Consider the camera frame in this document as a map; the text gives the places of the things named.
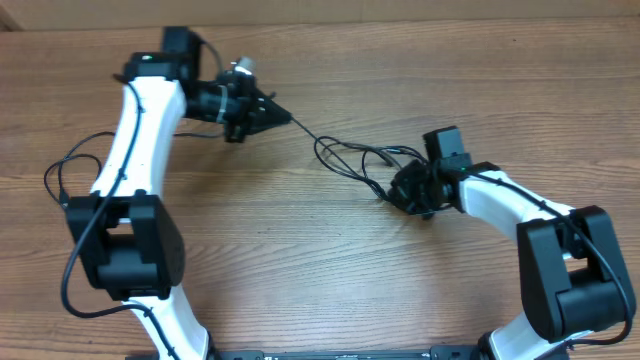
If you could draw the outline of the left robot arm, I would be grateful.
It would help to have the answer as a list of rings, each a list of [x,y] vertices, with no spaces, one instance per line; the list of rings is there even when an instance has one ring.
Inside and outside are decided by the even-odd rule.
[[[206,41],[186,27],[163,31],[157,52],[131,55],[117,80],[123,107],[106,162],[91,191],[70,199],[67,225],[90,285],[132,312],[160,359],[215,359],[210,332],[196,319],[182,280],[183,238],[163,203],[177,127],[192,119],[221,126],[229,143],[290,123],[291,114],[257,85],[254,61],[240,57],[200,78]]]

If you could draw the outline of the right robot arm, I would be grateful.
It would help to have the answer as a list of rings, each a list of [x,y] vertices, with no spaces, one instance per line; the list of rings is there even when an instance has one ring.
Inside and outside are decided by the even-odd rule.
[[[461,351],[463,359],[566,359],[577,345],[626,339],[636,298],[612,220],[598,206],[573,208],[476,163],[457,127],[423,136],[426,152],[394,176],[391,203],[432,217],[447,208],[493,226],[517,246],[523,311]]]

